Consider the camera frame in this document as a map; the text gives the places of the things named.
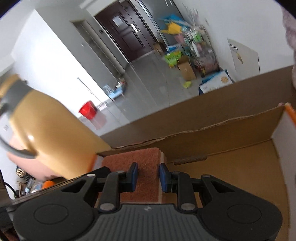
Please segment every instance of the open cardboard box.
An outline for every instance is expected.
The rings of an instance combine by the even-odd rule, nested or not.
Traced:
[[[201,129],[114,148],[100,155],[151,147],[165,154],[171,172],[186,172],[193,178],[210,174],[272,202],[283,215],[276,240],[295,240],[296,114],[289,104]],[[205,161],[177,166],[173,163],[179,158],[205,155]],[[167,203],[174,203],[176,194],[167,194],[165,198]]]

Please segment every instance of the gray floor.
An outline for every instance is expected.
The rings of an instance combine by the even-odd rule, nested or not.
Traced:
[[[182,85],[184,79],[177,68],[169,68],[168,64],[157,53],[132,62],[126,69],[124,79],[127,89],[124,97],[107,104],[102,110],[106,116],[103,127],[95,127],[86,118],[81,121],[97,135],[101,136],[132,121],[151,113],[167,108],[198,95],[200,76],[192,81],[190,88]]]

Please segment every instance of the door frame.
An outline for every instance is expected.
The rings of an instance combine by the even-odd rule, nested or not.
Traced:
[[[154,42],[157,43],[157,39],[154,36],[153,32],[151,31],[151,29],[149,28],[148,24],[146,23],[146,21],[143,19],[143,17],[141,16],[141,14],[138,12],[138,10],[136,9],[136,7],[133,5],[132,2],[130,2],[129,0],[124,0],[127,1],[129,3],[129,5],[131,6],[131,8],[135,11],[135,13],[137,14],[137,16],[140,18],[141,22],[144,24],[145,28],[147,29],[147,31],[149,32],[149,34],[151,35],[151,37],[153,38]],[[107,7],[111,7],[113,4],[115,3],[121,3],[121,0],[117,0],[113,3],[111,3],[110,5],[108,5]],[[119,44],[117,43],[117,41],[113,38],[113,36],[111,35],[111,33],[105,28],[105,26],[96,19],[96,21],[102,26],[102,28],[104,29],[105,33],[110,37],[110,39],[114,42],[114,44],[116,45],[116,47],[120,50],[121,54],[126,58],[126,60],[128,61],[128,63],[131,63],[128,59],[128,57],[126,56],[126,54],[122,51],[122,49],[120,48]]]

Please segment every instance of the sponge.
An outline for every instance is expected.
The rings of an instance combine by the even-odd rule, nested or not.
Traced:
[[[102,166],[112,172],[128,171],[130,165],[138,163],[138,181],[133,193],[122,193],[121,202],[162,203],[162,189],[159,181],[159,165],[165,162],[164,154],[158,148],[148,148],[107,156]]]

